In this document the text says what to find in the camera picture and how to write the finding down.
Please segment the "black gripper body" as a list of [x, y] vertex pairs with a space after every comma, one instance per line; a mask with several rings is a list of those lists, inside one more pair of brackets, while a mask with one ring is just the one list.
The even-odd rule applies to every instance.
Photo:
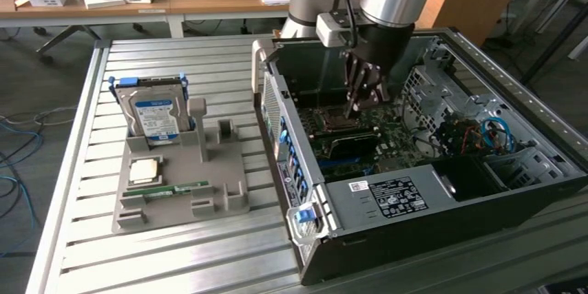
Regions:
[[378, 67], [380, 74], [389, 74], [408, 46], [414, 24], [393, 28], [385, 25], [361, 25], [358, 42], [352, 48], [353, 56]]

